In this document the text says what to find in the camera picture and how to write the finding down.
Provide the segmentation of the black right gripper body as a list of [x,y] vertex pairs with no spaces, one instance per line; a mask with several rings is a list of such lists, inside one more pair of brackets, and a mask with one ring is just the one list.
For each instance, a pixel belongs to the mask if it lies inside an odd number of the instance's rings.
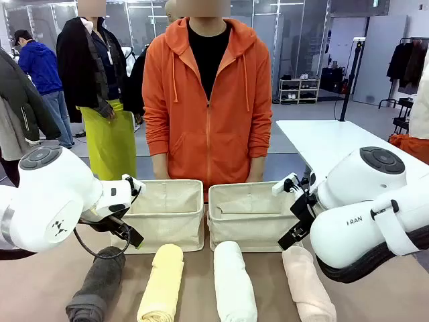
[[316,197],[304,193],[291,206],[291,212],[298,218],[298,223],[293,227],[293,234],[308,234],[316,215],[313,206],[316,204]]

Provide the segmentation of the person's left hand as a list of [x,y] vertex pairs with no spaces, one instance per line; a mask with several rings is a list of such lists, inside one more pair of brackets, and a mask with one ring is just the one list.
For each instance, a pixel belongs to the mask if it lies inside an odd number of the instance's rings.
[[252,158],[247,182],[261,182],[265,170],[265,157]]

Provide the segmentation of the person's right hand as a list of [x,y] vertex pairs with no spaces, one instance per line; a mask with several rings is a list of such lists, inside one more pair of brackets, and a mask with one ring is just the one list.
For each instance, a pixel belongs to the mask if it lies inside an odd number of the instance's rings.
[[169,180],[167,154],[157,154],[151,157],[156,180]]

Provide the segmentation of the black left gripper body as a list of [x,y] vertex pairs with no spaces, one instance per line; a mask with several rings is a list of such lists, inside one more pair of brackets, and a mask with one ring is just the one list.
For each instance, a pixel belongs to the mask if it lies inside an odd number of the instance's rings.
[[88,225],[97,232],[109,232],[117,237],[129,237],[130,228],[122,220],[116,218],[115,216],[108,216],[101,219],[98,222],[89,221],[83,218],[79,219],[79,223],[83,225]]

